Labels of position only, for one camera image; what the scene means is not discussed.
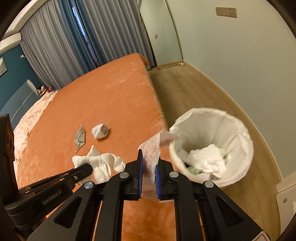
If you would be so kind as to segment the grey pleated curtain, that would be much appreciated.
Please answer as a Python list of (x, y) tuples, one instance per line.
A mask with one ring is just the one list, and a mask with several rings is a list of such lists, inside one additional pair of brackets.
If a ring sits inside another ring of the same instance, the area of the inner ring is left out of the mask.
[(41, 84), (54, 89), (133, 53), (156, 65), (136, 1), (46, 1), (20, 33)]

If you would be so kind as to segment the white paper tissue sheet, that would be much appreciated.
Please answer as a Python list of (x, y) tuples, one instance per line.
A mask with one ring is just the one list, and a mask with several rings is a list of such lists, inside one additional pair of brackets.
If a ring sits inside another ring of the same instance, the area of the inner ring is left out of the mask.
[(162, 130), (142, 143), (138, 150), (142, 151), (143, 156), (143, 178), (142, 178), (142, 197), (158, 202), (156, 190), (156, 165), (161, 156), (161, 147), (168, 146), (178, 136), (174, 133)]

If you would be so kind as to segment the gold framed floor mirror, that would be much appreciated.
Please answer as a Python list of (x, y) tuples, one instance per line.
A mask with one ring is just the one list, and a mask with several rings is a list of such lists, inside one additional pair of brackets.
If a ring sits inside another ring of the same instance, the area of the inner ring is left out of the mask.
[(167, 2), (142, 0), (138, 1), (138, 6), (158, 68), (181, 65), (182, 51)]

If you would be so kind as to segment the white tissue strip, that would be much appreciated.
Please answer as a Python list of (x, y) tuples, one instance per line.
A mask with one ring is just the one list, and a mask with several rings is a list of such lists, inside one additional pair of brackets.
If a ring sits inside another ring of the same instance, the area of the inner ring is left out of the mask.
[(117, 173), (125, 170), (125, 163), (121, 157), (116, 156), (112, 153), (100, 154), (92, 145), (89, 153), (86, 156), (73, 156), (72, 162), (75, 168), (82, 166), (83, 164), (90, 164), (93, 169), (93, 178), (88, 176), (78, 184), (82, 186), (85, 182), (93, 181), (95, 184), (107, 182), (111, 177), (111, 171)]

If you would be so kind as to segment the framed wall picture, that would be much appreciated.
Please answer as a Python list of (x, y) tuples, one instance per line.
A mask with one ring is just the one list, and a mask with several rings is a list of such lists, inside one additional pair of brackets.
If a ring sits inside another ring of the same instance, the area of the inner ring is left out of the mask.
[(7, 67), (4, 61), (4, 57), (0, 58), (0, 76), (2, 76), (7, 71)]

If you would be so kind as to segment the white balled sock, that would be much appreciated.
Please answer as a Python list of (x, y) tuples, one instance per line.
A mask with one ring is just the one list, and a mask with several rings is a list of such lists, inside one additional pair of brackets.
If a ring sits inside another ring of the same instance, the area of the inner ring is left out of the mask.
[(109, 134), (109, 129), (107, 125), (100, 123), (92, 128), (91, 134), (93, 138), (100, 140), (107, 137), (107, 135)]

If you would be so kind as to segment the stuffed toy by headboard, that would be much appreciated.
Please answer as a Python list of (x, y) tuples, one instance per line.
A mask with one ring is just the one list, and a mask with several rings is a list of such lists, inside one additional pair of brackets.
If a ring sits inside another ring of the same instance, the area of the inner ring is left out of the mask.
[(40, 97), (44, 96), (46, 93), (53, 92), (54, 89), (50, 86), (49, 88), (44, 87), (43, 85), (37, 89)]

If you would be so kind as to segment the trash in bin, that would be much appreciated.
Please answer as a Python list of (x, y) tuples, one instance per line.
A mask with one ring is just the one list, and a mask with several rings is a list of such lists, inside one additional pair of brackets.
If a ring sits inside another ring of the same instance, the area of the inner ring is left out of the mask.
[(210, 180), (220, 179), (227, 171), (227, 154), (222, 148), (210, 144), (189, 153), (180, 149), (177, 155), (185, 163), (186, 170), (193, 175), (204, 174)]

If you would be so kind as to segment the grey foil wrapper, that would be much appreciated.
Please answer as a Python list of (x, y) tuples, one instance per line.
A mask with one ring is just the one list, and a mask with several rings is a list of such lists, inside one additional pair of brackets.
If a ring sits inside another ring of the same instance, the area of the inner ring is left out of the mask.
[(79, 130), (74, 137), (76, 153), (85, 145), (85, 142), (86, 142), (86, 130), (83, 125), (80, 125)]

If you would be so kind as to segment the white door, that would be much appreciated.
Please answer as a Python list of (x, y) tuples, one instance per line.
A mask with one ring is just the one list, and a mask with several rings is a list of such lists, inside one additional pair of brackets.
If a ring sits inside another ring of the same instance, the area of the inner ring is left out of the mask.
[(280, 233), (283, 233), (295, 215), (296, 174), (293, 173), (276, 185), (280, 214)]

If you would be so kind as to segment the white lined trash bin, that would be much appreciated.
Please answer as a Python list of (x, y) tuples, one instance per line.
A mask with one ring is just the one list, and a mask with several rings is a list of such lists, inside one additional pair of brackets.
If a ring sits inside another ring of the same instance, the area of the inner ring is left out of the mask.
[(177, 118), (170, 133), (178, 136), (170, 143), (171, 161), (177, 170), (190, 180), (203, 183), (210, 180), (204, 174), (193, 175), (177, 155), (180, 149), (188, 153), (210, 144), (222, 148), (227, 154), (227, 171), (220, 179), (213, 179), (218, 187), (240, 181), (249, 171), (254, 156), (254, 146), (248, 129), (238, 118), (214, 108), (193, 108)]

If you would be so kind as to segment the blue padded headboard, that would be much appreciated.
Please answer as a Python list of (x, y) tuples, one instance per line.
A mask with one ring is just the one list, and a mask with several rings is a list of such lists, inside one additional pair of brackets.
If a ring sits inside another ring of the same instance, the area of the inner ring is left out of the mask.
[(7, 101), (1, 114), (9, 114), (13, 130), (25, 113), (40, 99), (40, 94), (31, 80), (27, 80)]

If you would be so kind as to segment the beige wall switch panel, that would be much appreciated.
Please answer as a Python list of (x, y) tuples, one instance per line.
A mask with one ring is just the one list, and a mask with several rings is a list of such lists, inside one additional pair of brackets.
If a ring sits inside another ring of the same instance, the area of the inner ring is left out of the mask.
[(216, 10), (217, 16), (226, 16), (226, 17), (230, 17), (230, 18), (237, 18), (236, 8), (216, 7), (215, 10)]

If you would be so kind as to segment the pink satin quilt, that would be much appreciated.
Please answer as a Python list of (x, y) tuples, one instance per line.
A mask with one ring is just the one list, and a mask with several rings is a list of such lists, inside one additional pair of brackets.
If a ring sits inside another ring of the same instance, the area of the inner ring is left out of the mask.
[(14, 168), (15, 172), (18, 172), (18, 166), (23, 157), (24, 151), (28, 145), (29, 136), (34, 126), (40, 119), (44, 110), (47, 108), (49, 103), (53, 100), (58, 90), (45, 93), (33, 106), (23, 115), (19, 123), (16, 125), (14, 130), (15, 138), (15, 161)]

